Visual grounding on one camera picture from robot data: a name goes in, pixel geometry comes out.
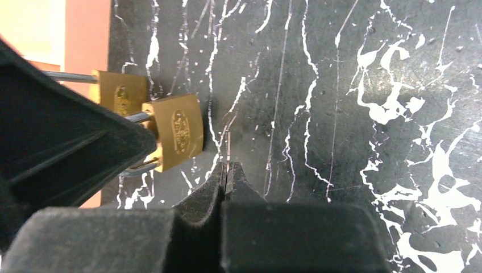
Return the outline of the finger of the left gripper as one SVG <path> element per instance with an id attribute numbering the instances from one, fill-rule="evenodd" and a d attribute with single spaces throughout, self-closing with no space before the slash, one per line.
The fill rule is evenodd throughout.
<path id="1" fill-rule="evenodd" d="M 1 43 L 1 248 L 50 206 L 80 206 L 156 147 L 141 125 L 59 84 Z"/>

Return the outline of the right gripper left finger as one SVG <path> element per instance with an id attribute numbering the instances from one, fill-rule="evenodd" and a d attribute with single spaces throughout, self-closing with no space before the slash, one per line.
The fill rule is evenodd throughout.
<path id="1" fill-rule="evenodd" d="M 218 272 L 226 166 L 170 209 L 48 208 L 22 226 L 2 272 Z"/>

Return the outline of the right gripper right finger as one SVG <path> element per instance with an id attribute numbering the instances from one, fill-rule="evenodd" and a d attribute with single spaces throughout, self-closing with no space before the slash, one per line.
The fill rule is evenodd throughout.
<path id="1" fill-rule="evenodd" d="M 240 163 L 221 205 L 224 272 L 389 272 L 372 217 L 352 204 L 268 202 Z"/>

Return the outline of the large brass padlock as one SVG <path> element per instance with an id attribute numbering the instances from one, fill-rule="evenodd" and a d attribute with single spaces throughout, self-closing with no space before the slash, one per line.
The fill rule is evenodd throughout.
<path id="1" fill-rule="evenodd" d="M 142 110 L 148 101 L 147 79 L 143 76 L 92 71 L 91 75 L 44 71 L 56 81 L 89 84 L 89 99 L 125 117 Z"/>

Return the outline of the medium brass padlock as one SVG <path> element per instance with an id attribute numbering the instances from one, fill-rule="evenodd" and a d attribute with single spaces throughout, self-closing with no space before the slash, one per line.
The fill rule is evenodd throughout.
<path id="1" fill-rule="evenodd" d="M 145 102 L 142 110 L 126 117 L 141 124 L 156 140 L 156 150 L 120 173 L 139 176 L 148 171 L 164 172 L 201 153 L 204 143 L 202 111 L 195 94 L 170 96 Z"/>

